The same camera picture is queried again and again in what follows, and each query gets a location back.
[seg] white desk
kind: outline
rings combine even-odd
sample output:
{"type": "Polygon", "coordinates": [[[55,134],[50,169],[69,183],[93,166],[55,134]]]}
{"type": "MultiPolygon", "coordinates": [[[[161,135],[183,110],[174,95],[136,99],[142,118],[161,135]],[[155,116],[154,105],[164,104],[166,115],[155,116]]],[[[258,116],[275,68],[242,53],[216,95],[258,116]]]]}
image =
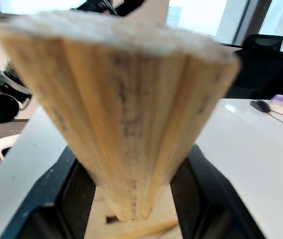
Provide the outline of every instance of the white desk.
{"type": "MultiPolygon", "coordinates": [[[[283,124],[248,100],[221,100],[196,142],[231,181],[264,235],[283,239],[283,124]]],[[[0,235],[65,146],[39,109],[0,166],[0,235]]]]}

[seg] computer mouse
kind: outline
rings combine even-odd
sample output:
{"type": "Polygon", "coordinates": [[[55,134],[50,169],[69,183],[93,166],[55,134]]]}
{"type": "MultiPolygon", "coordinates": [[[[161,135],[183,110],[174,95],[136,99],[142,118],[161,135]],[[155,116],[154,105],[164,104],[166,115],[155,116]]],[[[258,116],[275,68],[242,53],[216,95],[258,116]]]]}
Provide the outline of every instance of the computer mouse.
{"type": "Polygon", "coordinates": [[[269,104],[262,100],[251,101],[251,106],[259,110],[260,112],[268,113],[271,111],[269,104]]]}

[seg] wooden slat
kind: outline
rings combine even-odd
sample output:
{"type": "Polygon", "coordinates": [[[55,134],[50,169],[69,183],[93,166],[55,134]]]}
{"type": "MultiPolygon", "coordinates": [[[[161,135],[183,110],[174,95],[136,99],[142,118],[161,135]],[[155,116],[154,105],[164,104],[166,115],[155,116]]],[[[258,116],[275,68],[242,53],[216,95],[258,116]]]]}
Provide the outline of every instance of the wooden slat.
{"type": "Polygon", "coordinates": [[[121,221],[149,217],[239,69],[206,37],[95,13],[22,16],[0,40],[121,221]]]}
{"type": "Polygon", "coordinates": [[[106,203],[99,188],[96,189],[88,221],[85,239],[143,239],[147,237],[165,238],[175,235],[181,239],[181,231],[169,230],[178,226],[178,217],[170,187],[165,187],[162,197],[154,206],[146,221],[106,223],[106,218],[115,213],[106,203]]]}

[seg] black headphones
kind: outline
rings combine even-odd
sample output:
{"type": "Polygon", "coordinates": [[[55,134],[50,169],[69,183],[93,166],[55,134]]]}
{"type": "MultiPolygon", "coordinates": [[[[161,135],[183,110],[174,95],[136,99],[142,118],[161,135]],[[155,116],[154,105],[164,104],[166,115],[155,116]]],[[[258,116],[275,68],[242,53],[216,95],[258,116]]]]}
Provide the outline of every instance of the black headphones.
{"type": "Polygon", "coordinates": [[[20,110],[28,106],[31,98],[31,92],[8,62],[5,69],[0,70],[0,123],[13,120],[20,110]]]}

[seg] wooden block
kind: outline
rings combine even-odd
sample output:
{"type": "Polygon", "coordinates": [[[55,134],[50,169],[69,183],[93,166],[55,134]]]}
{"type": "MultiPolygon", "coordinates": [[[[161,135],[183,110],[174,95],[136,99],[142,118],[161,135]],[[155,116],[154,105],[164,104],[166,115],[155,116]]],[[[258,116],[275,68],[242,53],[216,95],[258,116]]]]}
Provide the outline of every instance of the wooden block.
{"type": "Polygon", "coordinates": [[[21,16],[0,41],[121,221],[149,217],[239,69],[204,36],[96,13],[21,16]]]}
{"type": "Polygon", "coordinates": [[[115,218],[115,213],[106,203],[99,188],[96,188],[95,197],[92,204],[88,226],[86,229],[86,239],[146,239],[146,238],[182,238],[178,226],[178,216],[172,198],[170,187],[164,188],[164,193],[154,206],[152,214],[146,221],[136,222],[113,222],[107,223],[107,218],[115,218]]]}

